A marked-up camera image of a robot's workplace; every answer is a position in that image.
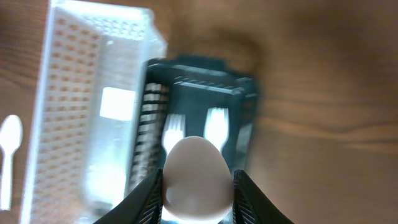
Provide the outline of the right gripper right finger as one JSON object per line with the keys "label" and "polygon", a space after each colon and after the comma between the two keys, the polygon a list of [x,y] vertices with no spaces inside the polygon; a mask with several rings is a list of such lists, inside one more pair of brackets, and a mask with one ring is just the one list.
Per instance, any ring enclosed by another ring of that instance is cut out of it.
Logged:
{"label": "right gripper right finger", "polygon": [[234,224],[293,224],[260,190],[244,170],[233,177]]}

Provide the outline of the white plastic fork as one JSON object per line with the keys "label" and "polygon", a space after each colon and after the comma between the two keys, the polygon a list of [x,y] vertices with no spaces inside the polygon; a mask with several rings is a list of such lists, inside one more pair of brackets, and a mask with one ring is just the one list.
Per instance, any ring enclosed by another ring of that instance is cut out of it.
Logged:
{"label": "white plastic fork", "polygon": [[227,108],[208,109],[203,137],[222,152],[229,138],[229,111]]}
{"label": "white plastic fork", "polygon": [[166,155],[185,137],[185,115],[168,114],[162,133],[162,147]]}

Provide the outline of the white plastic spoon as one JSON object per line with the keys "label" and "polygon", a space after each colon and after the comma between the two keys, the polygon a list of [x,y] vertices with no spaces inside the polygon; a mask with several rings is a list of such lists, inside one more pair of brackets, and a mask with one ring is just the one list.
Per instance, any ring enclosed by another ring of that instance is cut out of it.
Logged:
{"label": "white plastic spoon", "polygon": [[233,180],[219,150],[198,136],[176,143],[163,169],[162,202],[168,219],[219,223],[233,200]]}
{"label": "white plastic spoon", "polygon": [[3,154],[1,210],[11,209],[13,156],[20,148],[22,138],[23,127],[21,119],[14,114],[7,116],[1,126],[1,151]]}

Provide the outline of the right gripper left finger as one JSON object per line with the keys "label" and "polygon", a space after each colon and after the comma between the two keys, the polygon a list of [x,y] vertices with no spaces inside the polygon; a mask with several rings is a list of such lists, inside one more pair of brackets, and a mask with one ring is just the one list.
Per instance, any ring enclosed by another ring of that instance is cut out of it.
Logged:
{"label": "right gripper left finger", "polygon": [[153,171],[95,224],[161,224],[162,181],[163,170]]}

